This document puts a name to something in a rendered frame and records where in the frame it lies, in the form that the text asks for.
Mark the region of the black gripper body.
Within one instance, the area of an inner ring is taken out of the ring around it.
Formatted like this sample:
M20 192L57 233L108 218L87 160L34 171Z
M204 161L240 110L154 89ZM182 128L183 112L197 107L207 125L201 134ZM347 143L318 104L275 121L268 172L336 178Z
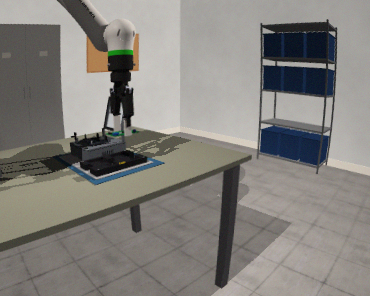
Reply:
M131 81L131 72L112 72L110 74L110 80L112 83L114 82L113 88L120 87L122 96L125 96L125 85L129 87L128 82Z

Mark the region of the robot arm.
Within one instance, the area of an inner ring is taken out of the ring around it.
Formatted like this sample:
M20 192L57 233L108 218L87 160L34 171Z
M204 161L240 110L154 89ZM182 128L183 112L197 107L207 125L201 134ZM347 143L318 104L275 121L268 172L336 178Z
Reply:
M129 72L133 70L133 66L136 65L133 63L136 31L129 20L116 19L108 23L89 0L57 1L76 20L93 46L98 51L108 52L108 71Z

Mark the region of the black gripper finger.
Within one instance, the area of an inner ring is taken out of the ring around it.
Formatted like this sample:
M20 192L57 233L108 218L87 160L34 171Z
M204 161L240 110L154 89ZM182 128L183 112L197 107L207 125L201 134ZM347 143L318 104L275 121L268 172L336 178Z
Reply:
M122 97L121 88L117 88L119 99L122 103L122 109L124 116L124 136L132 135L131 127L131 116L134 116L134 104L133 104L133 88L126 86L125 96ZM126 99L126 103L125 103Z
M120 120L121 100L116 95L117 88L110 88L110 110L111 114L113 114L114 132L121 131L121 120Z

